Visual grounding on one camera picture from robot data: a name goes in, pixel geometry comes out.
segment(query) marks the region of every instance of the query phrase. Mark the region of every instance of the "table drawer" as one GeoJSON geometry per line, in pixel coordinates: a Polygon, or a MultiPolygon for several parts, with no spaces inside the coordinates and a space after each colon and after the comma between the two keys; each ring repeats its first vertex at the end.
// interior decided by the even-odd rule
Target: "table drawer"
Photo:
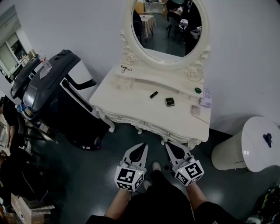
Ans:
{"type": "Polygon", "coordinates": [[[169,140],[171,141],[175,141],[175,142],[187,142],[189,141],[190,139],[189,138],[186,138],[186,137],[182,137],[182,136],[179,136],[179,135],[176,135],[172,132],[168,132],[167,130],[163,129],[163,128],[160,128],[156,125],[153,125],[153,124],[150,124],[150,123],[145,123],[146,126],[158,131],[159,133],[161,133],[162,136],[165,136],[167,137],[169,140]]]}
{"type": "Polygon", "coordinates": [[[144,124],[144,121],[125,116],[125,115],[118,115],[108,111],[104,111],[104,113],[109,117],[110,120],[118,123],[135,123],[135,124],[144,124]]]}

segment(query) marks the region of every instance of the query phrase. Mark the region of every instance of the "cardboard box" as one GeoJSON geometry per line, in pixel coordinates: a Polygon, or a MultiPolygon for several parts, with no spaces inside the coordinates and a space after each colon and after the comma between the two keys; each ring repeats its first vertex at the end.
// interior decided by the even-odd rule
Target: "cardboard box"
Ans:
{"type": "Polygon", "coordinates": [[[44,224],[45,214],[50,214],[50,209],[54,208],[53,205],[46,206],[37,200],[28,201],[13,194],[11,194],[11,202],[13,209],[24,224],[44,224]]]}

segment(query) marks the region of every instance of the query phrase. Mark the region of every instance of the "white wall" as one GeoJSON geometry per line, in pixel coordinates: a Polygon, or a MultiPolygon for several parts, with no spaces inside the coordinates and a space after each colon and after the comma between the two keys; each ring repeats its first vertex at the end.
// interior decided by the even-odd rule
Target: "white wall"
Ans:
{"type": "Polygon", "coordinates": [[[280,124],[280,4],[276,0],[203,0],[212,53],[206,87],[211,128],[226,133],[251,116],[280,124]]]}
{"type": "MultiPolygon", "coordinates": [[[[254,115],[280,123],[280,5],[276,0],[202,1],[212,47],[205,68],[205,84],[213,92],[211,128],[235,133],[254,115]]],[[[71,49],[101,80],[120,59],[124,2],[3,0],[0,13],[15,3],[35,50],[52,56],[71,49]]]]}
{"type": "Polygon", "coordinates": [[[25,52],[26,53],[30,52],[33,49],[33,47],[29,42],[22,26],[20,26],[19,29],[16,30],[16,34],[25,52]]]}
{"type": "Polygon", "coordinates": [[[51,57],[70,49],[97,82],[119,62],[124,0],[3,0],[2,4],[15,4],[35,51],[41,49],[51,57]]]}

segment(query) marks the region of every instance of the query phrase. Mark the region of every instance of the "ornate mirror frame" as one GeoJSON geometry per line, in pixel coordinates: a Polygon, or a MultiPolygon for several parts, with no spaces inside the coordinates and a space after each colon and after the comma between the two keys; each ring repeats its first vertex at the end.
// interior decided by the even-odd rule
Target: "ornate mirror frame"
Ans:
{"type": "Polygon", "coordinates": [[[165,62],[159,59],[153,58],[144,51],[144,48],[135,37],[133,29],[133,10],[137,0],[127,0],[124,7],[124,28],[121,32],[122,41],[125,43],[125,47],[122,53],[122,63],[127,65],[137,65],[141,63],[140,60],[146,62],[153,68],[161,70],[172,70],[174,72],[183,72],[192,81],[200,81],[203,83],[204,75],[204,59],[206,59],[211,51],[208,45],[209,35],[209,22],[205,7],[201,0],[193,0],[195,3],[202,22],[202,32],[200,39],[194,48],[194,50],[176,62],[165,62]]]}

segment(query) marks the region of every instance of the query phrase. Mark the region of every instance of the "black object on stool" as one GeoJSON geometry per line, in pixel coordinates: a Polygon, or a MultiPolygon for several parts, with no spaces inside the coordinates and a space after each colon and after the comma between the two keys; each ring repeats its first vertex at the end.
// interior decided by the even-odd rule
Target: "black object on stool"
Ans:
{"type": "Polygon", "coordinates": [[[36,74],[34,69],[36,69],[41,64],[41,61],[38,57],[38,54],[35,56],[35,58],[31,59],[20,71],[20,73],[17,75],[14,85],[12,86],[10,90],[10,94],[13,99],[16,99],[19,97],[21,100],[23,98],[23,95],[25,94],[25,90],[30,83],[32,79],[31,73],[33,75],[36,74]]]}
{"type": "Polygon", "coordinates": [[[267,133],[267,135],[263,135],[264,140],[268,144],[269,148],[271,148],[271,143],[272,143],[272,136],[270,133],[267,133]]]}

